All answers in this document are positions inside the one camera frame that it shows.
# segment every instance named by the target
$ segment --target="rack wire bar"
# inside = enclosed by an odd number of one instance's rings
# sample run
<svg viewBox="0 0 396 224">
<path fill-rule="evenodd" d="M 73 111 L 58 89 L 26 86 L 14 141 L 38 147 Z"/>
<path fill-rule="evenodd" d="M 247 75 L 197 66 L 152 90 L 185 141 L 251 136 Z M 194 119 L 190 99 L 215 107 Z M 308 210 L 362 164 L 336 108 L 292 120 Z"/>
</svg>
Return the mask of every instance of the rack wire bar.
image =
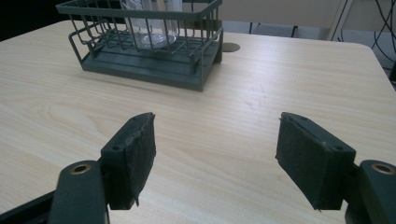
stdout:
<svg viewBox="0 0 396 224">
<path fill-rule="evenodd" d="M 181 12 L 123 10 L 119 0 L 73 0 L 56 7 L 73 23 L 69 41 L 84 71 L 203 91 L 212 64 L 222 59 L 221 3 L 183 0 L 183 5 L 191 6 Z M 150 49 L 139 48 L 134 32 L 127 28 L 136 18 L 164 24 L 177 21 L 177 40 L 171 44 L 167 40 L 160 49 L 152 47 L 151 41 Z"/>
</svg>

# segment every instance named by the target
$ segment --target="dark green dish rack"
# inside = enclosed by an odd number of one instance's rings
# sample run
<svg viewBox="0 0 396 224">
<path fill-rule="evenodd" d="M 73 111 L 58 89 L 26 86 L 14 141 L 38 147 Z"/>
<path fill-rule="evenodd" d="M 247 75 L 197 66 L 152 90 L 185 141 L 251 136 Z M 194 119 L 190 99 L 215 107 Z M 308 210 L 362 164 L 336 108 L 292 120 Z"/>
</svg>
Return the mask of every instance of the dark green dish rack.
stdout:
<svg viewBox="0 0 396 224">
<path fill-rule="evenodd" d="M 69 40 L 84 71 L 202 91 L 212 64 L 221 62 L 221 3 L 183 0 L 188 11 L 182 12 L 122 10 L 119 0 L 74 0 L 56 7 L 75 27 Z M 177 41 L 161 49 L 140 49 L 125 24 L 131 18 L 177 21 Z M 88 48 L 85 56 L 75 40 Z"/>
</svg>

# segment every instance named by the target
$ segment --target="wooden table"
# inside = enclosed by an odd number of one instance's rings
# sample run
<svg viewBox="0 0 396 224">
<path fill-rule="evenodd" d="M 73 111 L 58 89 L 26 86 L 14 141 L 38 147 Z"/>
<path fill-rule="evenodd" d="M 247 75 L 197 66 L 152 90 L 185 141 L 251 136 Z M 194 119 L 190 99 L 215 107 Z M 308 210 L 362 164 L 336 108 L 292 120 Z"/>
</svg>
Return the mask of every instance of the wooden table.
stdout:
<svg viewBox="0 0 396 224">
<path fill-rule="evenodd" d="M 396 163 L 396 94 L 364 46 L 225 34 L 204 92 L 84 72 L 70 21 L 0 43 L 0 213 L 97 160 L 130 117 L 156 114 L 157 156 L 131 211 L 112 223 L 344 223 L 315 211 L 278 165 L 281 112 L 312 119 L 357 150 Z"/>
</svg>

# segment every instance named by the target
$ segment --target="floor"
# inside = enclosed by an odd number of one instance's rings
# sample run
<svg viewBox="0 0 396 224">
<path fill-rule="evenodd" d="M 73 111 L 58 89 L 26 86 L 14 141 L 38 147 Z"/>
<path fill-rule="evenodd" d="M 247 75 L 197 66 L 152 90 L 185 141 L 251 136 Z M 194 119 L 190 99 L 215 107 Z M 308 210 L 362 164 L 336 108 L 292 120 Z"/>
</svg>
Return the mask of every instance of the floor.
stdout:
<svg viewBox="0 0 396 224">
<path fill-rule="evenodd" d="M 231 33 L 249 33 L 249 22 L 240 21 L 224 21 L 223 28 L 226 32 Z M 274 35 L 291 37 L 293 27 L 287 25 L 271 25 L 253 23 L 252 32 L 254 35 Z M 359 43 L 372 48 L 375 43 L 375 34 L 371 31 L 351 31 L 343 30 L 339 36 L 339 41 Z M 318 39 L 319 28 L 314 27 L 298 27 L 294 33 L 294 38 Z M 393 66 L 393 61 L 396 60 L 396 48 L 393 47 L 390 33 L 382 33 L 377 40 L 378 46 L 374 46 L 373 52 L 376 58 L 384 68 L 387 75 Z"/>
</svg>

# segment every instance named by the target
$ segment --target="rack tray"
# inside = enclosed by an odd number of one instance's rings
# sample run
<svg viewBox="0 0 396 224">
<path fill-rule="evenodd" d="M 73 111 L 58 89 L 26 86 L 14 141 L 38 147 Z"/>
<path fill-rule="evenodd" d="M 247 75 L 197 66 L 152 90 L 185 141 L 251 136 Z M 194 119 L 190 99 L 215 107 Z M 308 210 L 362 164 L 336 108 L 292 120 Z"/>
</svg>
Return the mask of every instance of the rack tray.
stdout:
<svg viewBox="0 0 396 224">
<path fill-rule="evenodd" d="M 84 71 L 202 91 L 212 64 L 221 62 L 221 3 L 183 0 L 182 12 L 122 10 L 119 0 L 74 0 L 56 7 L 75 27 L 69 40 Z M 177 21 L 177 41 L 140 49 L 125 24 L 131 18 Z"/>
</svg>

